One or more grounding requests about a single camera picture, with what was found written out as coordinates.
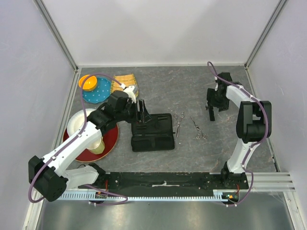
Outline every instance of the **white backdrop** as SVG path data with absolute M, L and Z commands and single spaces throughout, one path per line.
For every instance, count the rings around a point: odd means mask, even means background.
M 51 151 L 73 69 L 32 0 L 1 0 L 0 22 L 0 229 L 19 230 L 28 161 Z
M 44 0 L 78 65 L 243 64 L 278 0 Z
M 250 67 L 259 98 L 272 103 L 278 164 L 290 172 L 307 214 L 307 1 L 288 1 Z

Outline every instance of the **patterned yellow napkin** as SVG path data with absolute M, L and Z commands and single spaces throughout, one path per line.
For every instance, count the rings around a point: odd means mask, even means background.
M 128 75 L 122 75 L 122 76 L 114 76 L 116 80 L 118 80 L 121 83 L 124 83 L 126 86 L 130 85 L 137 85 L 134 74 L 128 74 Z M 115 90 L 123 91 L 123 89 L 115 82 L 112 81 L 111 83 L 111 93 Z

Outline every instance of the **silver scissors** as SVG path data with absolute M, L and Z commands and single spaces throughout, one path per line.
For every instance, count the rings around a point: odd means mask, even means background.
M 182 112 L 180 116 L 178 116 L 178 114 L 174 114 L 174 118 L 177 120 L 176 137 L 179 137 L 180 124 L 182 119 L 185 118 L 184 112 Z
M 207 139 L 207 135 L 204 134 L 201 129 L 198 127 L 198 125 L 195 123 L 195 121 L 193 120 L 193 118 L 191 117 L 191 120 L 194 123 L 194 126 L 197 128 L 197 134 L 196 134 L 196 139 L 200 140 L 201 138 L 204 138 L 205 140 Z

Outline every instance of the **orange bowl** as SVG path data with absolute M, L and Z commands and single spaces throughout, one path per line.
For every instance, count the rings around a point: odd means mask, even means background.
M 88 75 L 84 75 L 83 77 L 80 78 L 80 80 L 79 80 L 79 87 L 80 88 L 81 88 L 81 85 L 82 85 L 84 79 L 87 76 L 89 76 L 89 74 Z M 87 79 L 85 81 L 85 83 L 83 85 L 83 90 L 84 91 L 92 91 L 92 90 L 94 90 L 96 88 L 96 86 L 97 86 L 97 78 L 96 78 L 96 76 L 91 76 L 89 79 Z

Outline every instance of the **red tray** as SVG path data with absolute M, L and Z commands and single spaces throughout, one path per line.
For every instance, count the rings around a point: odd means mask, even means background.
M 63 136 L 63 141 L 66 141 L 68 139 L 68 133 L 67 130 L 64 132 Z M 103 138 L 103 141 L 105 143 L 105 149 L 101 154 L 93 154 L 90 152 L 90 150 L 85 149 L 77 158 L 76 161 L 81 161 L 81 162 L 93 162 L 97 161 L 104 156 L 106 156 L 115 146 L 116 142 L 118 139 L 118 126 L 114 129 L 111 129 L 108 131 Z

